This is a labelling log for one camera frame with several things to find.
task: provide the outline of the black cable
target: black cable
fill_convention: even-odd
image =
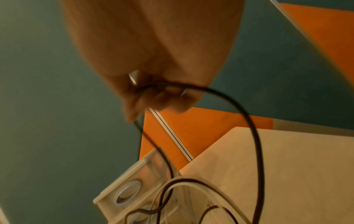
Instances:
[[[224,210],[225,212],[227,212],[227,214],[232,218],[232,220],[233,220],[233,222],[234,222],[235,224],[239,224],[239,222],[237,222],[235,216],[233,216],[233,214],[232,214],[227,208],[225,208],[225,207],[219,207],[218,205],[213,205],[213,206],[210,206],[209,208],[207,208],[207,209],[203,212],[202,216],[200,217],[198,224],[202,224],[205,215],[206,215],[208,212],[210,212],[211,210],[213,210],[213,209],[223,209],[223,210]]]
[[[257,132],[257,129],[252,121],[252,119],[250,118],[250,116],[248,115],[248,113],[246,112],[246,110],[235,100],[233,100],[231,97],[216,91],[214,89],[209,89],[206,87],[200,87],[200,86],[194,86],[194,85],[190,85],[190,84],[183,84],[183,83],[173,83],[173,82],[152,82],[152,83],[147,83],[143,86],[138,87],[138,92],[140,91],[144,91],[149,87],[179,87],[181,89],[191,89],[191,90],[198,90],[201,92],[206,92],[206,93],[210,93],[212,95],[218,96],[226,101],[228,101],[231,105],[233,105],[235,107],[236,110],[238,110],[238,112],[243,116],[243,118],[246,120],[247,124],[249,125],[249,128],[251,130],[253,139],[254,139],[254,144],[255,144],[255,148],[256,148],[256,159],[257,159],[257,172],[258,172],[258,195],[257,195],[257,203],[256,203],[256,208],[254,210],[254,214],[253,214],[253,220],[252,220],[252,224],[258,224],[261,214],[262,214],[262,209],[263,209],[263,204],[264,204],[264,186],[265,186],[265,177],[264,177],[264,164],[263,164],[263,154],[262,154],[262,146],[261,146],[261,141]],[[154,143],[154,141],[152,141],[152,139],[143,131],[143,128],[141,128],[139,126],[139,124],[137,122],[134,122],[135,126],[139,129],[139,131],[142,133],[142,135],[144,137],[146,137],[148,139],[148,141],[158,150],[158,152],[161,154],[161,156],[163,157],[163,159],[165,160],[165,162],[168,164],[169,166],[169,170],[171,172],[171,177],[173,178],[173,171],[172,168],[169,164],[169,161],[167,159],[167,157],[165,156],[165,154],[162,152],[162,150],[157,147],[157,145]],[[172,191],[169,192],[169,194],[167,195],[166,199],[163,201],[163,195],[161,195],[160,197],[160,203],[158,208],[153,209],[153,210],[144,210],[144,209],[136,209],[134,211],[130,211],[126,217],[125,217],[125,222],[127,221],[127,218],[129,215],[135,214],[135,213],[143,213],[143,214],[156,214],[157,213],[157,222],[156,224],[160,223],[160,217],[161,217],[161,211],[162,209],[166,206],[168,200],[171,198],[171,193]]]

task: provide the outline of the orange surface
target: orange surface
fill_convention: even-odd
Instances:
[[[164,110],[160,113],[194,157],[206,150],[232,128],[248,126],[240,114],[219,110],[192,107],[183,114],[178,114],[172,110]],[[257,128],[273,129],[271,118],[257,116],[251,116],[251,118]],[[170,136],[150,112],[145,112],[144,130],[152,135],[157,144],[162,146],[177,168],[182,168],[188,163]],[[152,149],[147,144],[143,140],[140,156],[145,155]]]
[[[286,3],[281,6],[354,83],[354,12]]]

